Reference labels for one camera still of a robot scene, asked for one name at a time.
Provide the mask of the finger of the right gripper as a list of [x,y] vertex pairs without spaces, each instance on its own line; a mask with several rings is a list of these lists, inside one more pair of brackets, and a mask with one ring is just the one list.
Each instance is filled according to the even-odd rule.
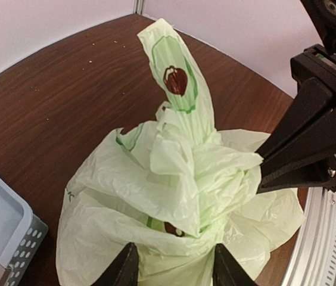
[[308,158],[297,162],[261,164],[262,180],[258,193],[285,188],[336,186],[336,161]]

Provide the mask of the light green plastic bag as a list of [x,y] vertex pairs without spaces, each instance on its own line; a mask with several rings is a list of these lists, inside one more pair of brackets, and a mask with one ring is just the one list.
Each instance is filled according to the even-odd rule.
[[257,278],[304,221],[297,190],[257,192],[268,134],[216,129],[206,80],[168,22],[138,38],[167,100],[155,120],[112,130],[68,182],[59,283],[92,285],[127,243],[139,285],[212,285],[218,243]]

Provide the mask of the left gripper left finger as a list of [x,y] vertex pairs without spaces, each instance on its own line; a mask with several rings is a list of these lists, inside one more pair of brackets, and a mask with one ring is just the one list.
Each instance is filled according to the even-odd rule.
[[95,286],[137,286],[138,267],[137,247],[134,243],[127,243],[95,281]]

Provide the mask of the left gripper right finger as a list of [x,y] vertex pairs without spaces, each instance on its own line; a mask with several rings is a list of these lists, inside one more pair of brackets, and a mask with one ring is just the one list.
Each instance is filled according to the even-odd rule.
[[223,244],[214,249],[213,285],[257,286]]

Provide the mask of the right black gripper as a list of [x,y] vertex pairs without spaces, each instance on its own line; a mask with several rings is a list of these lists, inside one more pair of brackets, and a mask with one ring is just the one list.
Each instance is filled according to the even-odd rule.
[[336,161],[336,1],[303,1],[322,40],[291,59],[298,94],[257,152],[265,163]]

